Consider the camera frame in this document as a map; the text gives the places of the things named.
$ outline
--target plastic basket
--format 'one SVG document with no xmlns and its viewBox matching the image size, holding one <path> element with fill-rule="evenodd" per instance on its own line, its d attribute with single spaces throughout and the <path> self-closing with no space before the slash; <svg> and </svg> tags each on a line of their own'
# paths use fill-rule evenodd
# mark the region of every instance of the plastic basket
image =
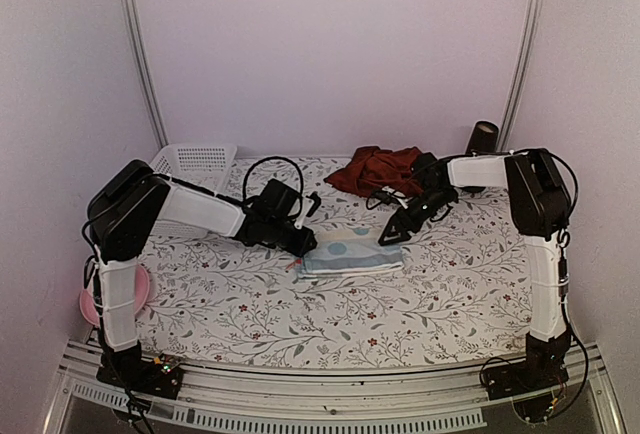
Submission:
<svg viewBox="0 0 640 434">
<path fill-rule="evenodd" d="M 232 144 L 170 144 L 162 148 L 150 166 L 160 174 L 184 179 L 215 192 L 224 192 L 236 151 L 237 147 Z M 207 230 L 158 221 L 153 226 L 152 234 L 200 239 L 207 235 Z"/>
</svg>

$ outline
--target floral tablecloth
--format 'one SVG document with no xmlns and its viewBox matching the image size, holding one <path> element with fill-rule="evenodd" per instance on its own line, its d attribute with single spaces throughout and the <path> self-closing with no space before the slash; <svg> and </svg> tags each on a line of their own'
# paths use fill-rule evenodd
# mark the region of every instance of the floral tablecloth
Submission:
<svg viewBox="0 0 640 434">
<path fill-rule="evenodd" d="M 393 209 L 323 179 L 348 159 L 296 159 L 305 191 L 322 207 L 314 230 L 382 227 Z M 251 160 L 234 163 L 227 193 L 239 196 Z M 249 194 L 271 177 L 297 186 L 279 162 L 259 167 Z M 531 315 L 522 239 L 506 192 L 462 193 L 443 221 L 403 247 L 403 272 L 297 281 L 294 258 L 209 235 L 150 238 L 141 262 L 152 277 L 138 318 L 143 347 L 190 359 L 309 369 L 415 367 L 524 349 Z"/>
</svg>

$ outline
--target white wall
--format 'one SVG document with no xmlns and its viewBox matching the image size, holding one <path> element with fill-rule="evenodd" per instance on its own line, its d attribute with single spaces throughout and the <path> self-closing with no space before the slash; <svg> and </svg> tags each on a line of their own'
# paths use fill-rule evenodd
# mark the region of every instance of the white wall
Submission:
<svg viewBox="0 0 640 434">
<path fill-rule="evenodd" d="M 629 432 L 640 426 L 640 0 L 545 0 L 515 147 L 548 146 L 580 180 L 571 311 L 595 339 Z"/>
<path fill-rule="evenodd" d="M 90 198 L 156 151 L 119 0 L 0 0 L 0 432 L 36 432 L 89 254 Z"/>
<path fill-rule="evenodd" d="M 171 142 L 466 147 L 499 123 L 527 0 L 137 0 Z"/>
</svg>

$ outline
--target white cloth with blue dots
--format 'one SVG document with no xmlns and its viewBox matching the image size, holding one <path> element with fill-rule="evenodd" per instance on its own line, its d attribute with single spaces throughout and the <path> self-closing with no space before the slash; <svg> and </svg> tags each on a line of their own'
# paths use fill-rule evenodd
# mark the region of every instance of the white cloth with blue dots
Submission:
<svg viewBox="0 0 640 434">
<path fill-rule="evenodd" d="M 381 246 L 378 237 L 379 230 L 366 228 L 318 233 L 318 247 L 302 258 L 298 278 L 317 280 L 402 270 L 400 246 Z"/>
</svg>

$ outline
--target pink bowl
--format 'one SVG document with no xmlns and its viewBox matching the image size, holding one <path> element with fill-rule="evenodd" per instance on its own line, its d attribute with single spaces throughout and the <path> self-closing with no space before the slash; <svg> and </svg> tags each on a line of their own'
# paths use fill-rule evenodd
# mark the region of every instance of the pink bowl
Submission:
<svg viewBox="0 0 640 434">
<path fill-rule="evenodd" d="M 149 289 L 151 287 L 151 279 L 149 273 L 141 265 L 136 266 L 136 301 L 135 312 L 140 312 L 140 309 L 144 307 L 149 297 Z M 96 327 L 100 326 L 100 318 L 96 312 L 96 307 L 93 305 L 93 296 L 87 289 L 83 289 L 80 293 L 80 311 L 87 320 L 87 322 L 93 324 Z"/>
</svg>

